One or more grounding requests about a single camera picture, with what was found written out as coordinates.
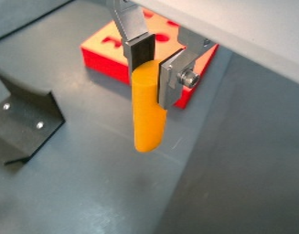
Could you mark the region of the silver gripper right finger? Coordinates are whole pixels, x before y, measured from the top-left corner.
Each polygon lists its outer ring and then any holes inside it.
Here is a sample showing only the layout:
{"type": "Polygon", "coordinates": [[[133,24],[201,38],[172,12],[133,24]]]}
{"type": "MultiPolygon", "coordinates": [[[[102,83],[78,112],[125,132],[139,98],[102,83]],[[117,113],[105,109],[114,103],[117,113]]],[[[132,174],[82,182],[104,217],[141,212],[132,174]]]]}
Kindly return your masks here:
{"type": "Polygon", "coordinates": [[[159,63],[157,102],[167,110],[180,98],[181,88],[192,88],[200,80],[193,72],[195,61],[215,43],[185,27],[177,30],[177,42],[184,46],[159,63]]]}

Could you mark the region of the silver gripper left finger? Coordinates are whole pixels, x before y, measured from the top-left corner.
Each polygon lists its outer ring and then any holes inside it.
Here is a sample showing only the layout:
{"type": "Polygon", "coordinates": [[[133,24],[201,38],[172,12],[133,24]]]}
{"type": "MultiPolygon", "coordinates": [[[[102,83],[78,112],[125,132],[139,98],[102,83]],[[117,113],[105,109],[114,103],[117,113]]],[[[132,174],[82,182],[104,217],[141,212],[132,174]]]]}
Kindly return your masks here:
{"type": "Polygon", "coordinates": [[[106,8],[121,35],[128,70],[153,60],[155,35],[149,32],[141,7],[129,0],[106,0],[106,8]]]}

